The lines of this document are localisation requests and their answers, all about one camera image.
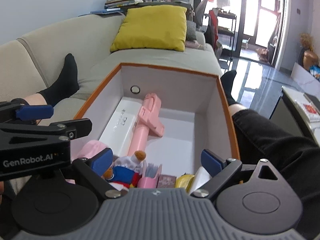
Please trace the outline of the person left leg black sock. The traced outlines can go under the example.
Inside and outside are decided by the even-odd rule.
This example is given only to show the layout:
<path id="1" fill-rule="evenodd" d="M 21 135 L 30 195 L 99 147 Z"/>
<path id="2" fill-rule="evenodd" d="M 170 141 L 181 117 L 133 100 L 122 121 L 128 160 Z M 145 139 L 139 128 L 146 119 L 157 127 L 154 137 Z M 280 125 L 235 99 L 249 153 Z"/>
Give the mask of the person left leg black sock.
<path id="1" fill-rule="evenodd" d="M 11 102 L 26 105 L 51 105 L 56 106 L 60 101 L 72 96 L 79 90 L 78 67 L 74 56 L 69 53 L 65 57 L 64 65 L 57 80 L 48 88 L 41 90 L 26 98 L 15 98 Z"/>

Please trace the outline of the dark photo card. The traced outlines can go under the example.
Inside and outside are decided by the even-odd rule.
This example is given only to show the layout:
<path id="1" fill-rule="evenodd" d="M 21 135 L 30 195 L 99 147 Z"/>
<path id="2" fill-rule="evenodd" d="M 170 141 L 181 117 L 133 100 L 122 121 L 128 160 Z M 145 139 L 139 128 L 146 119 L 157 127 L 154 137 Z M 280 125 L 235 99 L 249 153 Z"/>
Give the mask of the dark photo card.
<path id="1" fill-rule="evenodd" d="M 157 188 L 158 189 L 175 188 L 176 179 L 177 179 L 176 176 L 161 174 L 158 179 Z"/>

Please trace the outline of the orange cardboard box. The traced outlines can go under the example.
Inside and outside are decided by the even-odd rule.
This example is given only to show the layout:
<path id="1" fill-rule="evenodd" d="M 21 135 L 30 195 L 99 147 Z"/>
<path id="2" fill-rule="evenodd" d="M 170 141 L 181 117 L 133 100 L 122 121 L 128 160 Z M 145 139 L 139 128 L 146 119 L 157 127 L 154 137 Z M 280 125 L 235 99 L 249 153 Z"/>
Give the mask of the orange cardboard box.
<path id="1" fill-rule="evenodd" d="M 148 162 L 161 165 L 164 174 L 179 177 L 195 174 L 201 152 L 208 149 L 222 159 L 239 158 L 234 125 L 219 76 L 173 67 L 121 63 L 108 74 L 76 114 L 88 118 L 88 136 L 71 142 L 76 159 L 90 140 L 98 140 L 122 98 L 139 102 L 156 94 L 162 105 L 159 120 L 162 137 L 150 134 L 146 144 Z"/>

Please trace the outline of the beige fabric sofa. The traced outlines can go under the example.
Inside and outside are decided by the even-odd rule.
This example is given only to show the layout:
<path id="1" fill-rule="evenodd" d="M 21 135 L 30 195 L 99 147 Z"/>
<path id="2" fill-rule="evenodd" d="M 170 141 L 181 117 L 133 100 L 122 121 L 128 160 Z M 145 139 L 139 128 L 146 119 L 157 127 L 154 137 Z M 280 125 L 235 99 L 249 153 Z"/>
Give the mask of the beige fabric sofa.
<path id="1" fill-rule="evenodd" d="M 42 119 L 38 126 L 78 119 L 76 114 L 98 83 L 121 63 L 173 67 L 221 76 L 221 68 L 210 45 L 204 49 L 185 48 L 184 51 L 144 48 L 111 52 L 123 20 L 123 16 L 86 15 L 48 25 L 3 44 L 1 100 L 25 98 L 50 87 L 59 77 L 69 53 L 78 67 L 79 90 L 53 107 L 53 116 Z M 72 162 L 32 175 L 42 175 L 49 180 L 54 172 L 71 166 Z M 32 175 L 8 181 L 20 192 Z"/>

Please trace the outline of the duck plush toy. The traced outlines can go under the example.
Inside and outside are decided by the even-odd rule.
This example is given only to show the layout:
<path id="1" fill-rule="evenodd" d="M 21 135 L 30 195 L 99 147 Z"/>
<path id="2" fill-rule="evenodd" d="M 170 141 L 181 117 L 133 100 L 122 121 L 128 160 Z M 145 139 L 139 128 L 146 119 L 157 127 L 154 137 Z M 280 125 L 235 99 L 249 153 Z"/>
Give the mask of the duck plush toy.
<path id="1" fill-rule="evenodd" d="M 146 165 L 146 153 L 136 151 L 131 156 L 117 158 L 102 177 L 109 183 L 123 185 L 127 189 L 137 187 Z"/>

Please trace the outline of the gold vase dried flowers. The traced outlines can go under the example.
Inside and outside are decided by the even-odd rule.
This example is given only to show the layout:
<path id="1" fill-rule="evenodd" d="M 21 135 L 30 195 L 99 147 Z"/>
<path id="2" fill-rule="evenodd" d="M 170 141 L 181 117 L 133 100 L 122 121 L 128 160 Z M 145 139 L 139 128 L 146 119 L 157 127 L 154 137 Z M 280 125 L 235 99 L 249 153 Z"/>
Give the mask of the gold vase dried flowers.
<path id="1" fill-rule="evenodd" d="M 309 70 L 311 66 L 319 63 L 319 57 L 313 49 L 313 37 L 309 33 L 301 33 L 299 37 L 302 46 L 302 66 Z"/>

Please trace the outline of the pink pouch bag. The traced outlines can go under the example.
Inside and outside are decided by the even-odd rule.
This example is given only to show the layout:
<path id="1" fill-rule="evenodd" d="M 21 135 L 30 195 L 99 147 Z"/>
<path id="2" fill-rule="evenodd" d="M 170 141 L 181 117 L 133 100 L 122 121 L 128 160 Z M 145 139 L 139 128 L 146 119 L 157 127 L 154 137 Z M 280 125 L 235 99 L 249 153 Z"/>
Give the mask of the pink pouch bag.
<path id="1" fill-rule="evenodd" d="M 98 176 L 104 173 L 113 163 L 113 151 L 103 142 L 90 140 L 82 149 L 71 155 L 71 162 L 82 159 Z"/>

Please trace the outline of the pink phone holder stand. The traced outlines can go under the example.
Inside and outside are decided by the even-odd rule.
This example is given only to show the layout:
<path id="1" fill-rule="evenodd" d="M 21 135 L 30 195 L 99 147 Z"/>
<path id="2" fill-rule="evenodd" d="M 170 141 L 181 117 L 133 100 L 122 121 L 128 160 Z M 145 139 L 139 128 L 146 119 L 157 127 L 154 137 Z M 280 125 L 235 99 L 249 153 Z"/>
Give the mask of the pink phone holder stand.
<path id="1" fill-rule="evenodd" d="M 159 119 L 161 99 L 155 93 L 146 94 L 137 115 L 137 123 L 128 151 L 128 156 L 136 151 L 145 151 L 149 132 L 157 137 L 163 137 L 164 125 Z"/>

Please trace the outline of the stack of books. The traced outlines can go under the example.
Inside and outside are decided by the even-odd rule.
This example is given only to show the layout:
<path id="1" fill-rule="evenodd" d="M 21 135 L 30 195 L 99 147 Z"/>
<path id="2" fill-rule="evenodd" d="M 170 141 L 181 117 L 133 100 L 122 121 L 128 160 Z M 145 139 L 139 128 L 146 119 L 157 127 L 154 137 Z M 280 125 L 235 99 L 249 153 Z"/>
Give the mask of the stack of books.
<path id="1" fill-rule="evenodd" d="M 143 0 L 107 0 L 103 9 L 91 11 L 90 14 L 106 15 L 113 12 L 121 12 L 127 7 L 135 6 L 143 2 Z"/>

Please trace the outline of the yellow cushion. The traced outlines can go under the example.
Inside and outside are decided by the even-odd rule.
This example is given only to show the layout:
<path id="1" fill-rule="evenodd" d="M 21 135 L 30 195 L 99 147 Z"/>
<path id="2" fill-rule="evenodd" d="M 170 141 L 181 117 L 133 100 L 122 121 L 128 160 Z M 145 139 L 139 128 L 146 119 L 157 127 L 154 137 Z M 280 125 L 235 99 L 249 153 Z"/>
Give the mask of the yellow cushion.
<path id="1" fill-rule="evenodd" d="M 185 7 L 176 5 L 129 9 L 110 51 L 144 48 L 184 51 L 186 12 Z"/>

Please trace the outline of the yellow snack packet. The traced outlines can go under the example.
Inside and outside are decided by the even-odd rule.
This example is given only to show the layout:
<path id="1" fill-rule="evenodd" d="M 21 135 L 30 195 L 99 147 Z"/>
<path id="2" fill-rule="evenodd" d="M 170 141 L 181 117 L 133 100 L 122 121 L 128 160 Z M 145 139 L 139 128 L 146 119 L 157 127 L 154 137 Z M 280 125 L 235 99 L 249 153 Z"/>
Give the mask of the yellow snack packet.
<path id="1" fill-rule="evenodd" d="M 184 188 L 186 191 L 189 191 L 193 179 L 194 179 L 193 174 L 184 174 L 176 179 L 175 187 L 176 188 Z"/>

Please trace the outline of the white rectangular box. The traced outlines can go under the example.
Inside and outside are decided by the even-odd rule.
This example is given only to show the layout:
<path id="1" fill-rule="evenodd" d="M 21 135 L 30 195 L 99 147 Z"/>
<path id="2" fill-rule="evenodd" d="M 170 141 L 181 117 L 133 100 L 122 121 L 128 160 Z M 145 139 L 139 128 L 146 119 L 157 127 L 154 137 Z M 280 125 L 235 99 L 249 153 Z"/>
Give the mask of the white rectangular box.
<path id="1" fill-rule="evenodd" d="M 142 103 L 141 99 L 122 97 L 100 136 L 99 141 L 115 156 L 127 156 Z"/>

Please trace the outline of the grey striped cushion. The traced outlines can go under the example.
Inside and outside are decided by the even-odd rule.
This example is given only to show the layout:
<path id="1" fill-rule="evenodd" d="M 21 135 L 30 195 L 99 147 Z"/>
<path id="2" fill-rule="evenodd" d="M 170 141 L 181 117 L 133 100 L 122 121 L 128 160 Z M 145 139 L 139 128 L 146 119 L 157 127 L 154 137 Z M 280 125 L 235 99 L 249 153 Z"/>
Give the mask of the grey striped cushion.
<path id="1" fill-rule="evenodd" d="M 187 24 L 187 32 L 186 32 L 186 41 L 195 41 L 197 39 L 196 37 L 196 23 L 193 21 L 186 21 Z"/>

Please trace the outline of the white tv cabinet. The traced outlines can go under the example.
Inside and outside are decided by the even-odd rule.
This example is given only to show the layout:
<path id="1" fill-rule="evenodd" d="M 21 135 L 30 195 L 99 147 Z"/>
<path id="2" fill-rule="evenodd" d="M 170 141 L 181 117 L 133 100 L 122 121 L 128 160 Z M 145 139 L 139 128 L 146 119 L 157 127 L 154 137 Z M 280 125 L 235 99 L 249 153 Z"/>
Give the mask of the white tv cabinet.
<path id="1" fill-rule="evenodd" d="M 293 65 L 291 78 L 304 92 L 319 97 L 319 81 L 297 62 Z"/>

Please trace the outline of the white marble coffee table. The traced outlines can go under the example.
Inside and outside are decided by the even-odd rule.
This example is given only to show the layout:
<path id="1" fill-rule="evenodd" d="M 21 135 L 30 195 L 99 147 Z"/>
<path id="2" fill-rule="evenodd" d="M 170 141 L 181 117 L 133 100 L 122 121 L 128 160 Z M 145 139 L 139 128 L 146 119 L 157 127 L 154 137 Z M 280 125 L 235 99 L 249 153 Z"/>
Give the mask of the white marble coffee table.
<path id="1" fill-rule="evenodd" d="M 292 135 L 319 144 L 319 108 L 303 92 L 283 86 L 270 120 Z"/>

